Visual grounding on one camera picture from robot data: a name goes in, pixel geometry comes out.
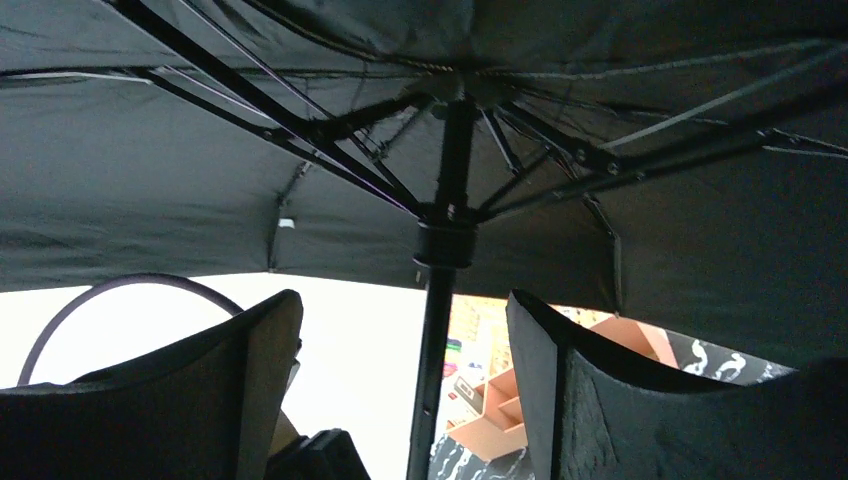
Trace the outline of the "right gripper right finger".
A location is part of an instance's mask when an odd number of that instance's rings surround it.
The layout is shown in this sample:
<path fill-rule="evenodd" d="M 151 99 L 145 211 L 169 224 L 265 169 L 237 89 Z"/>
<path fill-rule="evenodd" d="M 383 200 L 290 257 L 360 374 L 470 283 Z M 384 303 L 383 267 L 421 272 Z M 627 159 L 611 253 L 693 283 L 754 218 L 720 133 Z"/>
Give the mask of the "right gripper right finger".
<path fill-rule="evenodd" d="M 642 356 L 523 290 L 506 316 L 539 479 L 843 479 L 847 361 L 735 385 Z"/>

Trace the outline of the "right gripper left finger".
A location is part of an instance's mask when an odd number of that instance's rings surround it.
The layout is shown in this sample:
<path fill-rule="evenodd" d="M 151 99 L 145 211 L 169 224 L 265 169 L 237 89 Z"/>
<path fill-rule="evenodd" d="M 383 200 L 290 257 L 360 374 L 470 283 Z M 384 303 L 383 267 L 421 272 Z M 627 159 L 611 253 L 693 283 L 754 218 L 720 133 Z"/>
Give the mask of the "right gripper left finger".
<path fill-rule="evenodd" d="M 298 346 L 300 295 L 66 384 L 1 393 L 5 479 L 260 479 Z"/>

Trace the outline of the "beige folding umbrella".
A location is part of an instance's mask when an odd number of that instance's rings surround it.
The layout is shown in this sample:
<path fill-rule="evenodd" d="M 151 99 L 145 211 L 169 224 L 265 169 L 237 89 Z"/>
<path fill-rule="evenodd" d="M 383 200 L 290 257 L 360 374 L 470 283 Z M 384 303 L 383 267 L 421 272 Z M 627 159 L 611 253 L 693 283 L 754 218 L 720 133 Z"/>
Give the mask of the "beige folding umbrella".
<path fill-rule="evenodd" d="M 843 1 L 5 1 L 1 285 L 522 288 L 847 353 Z"/>

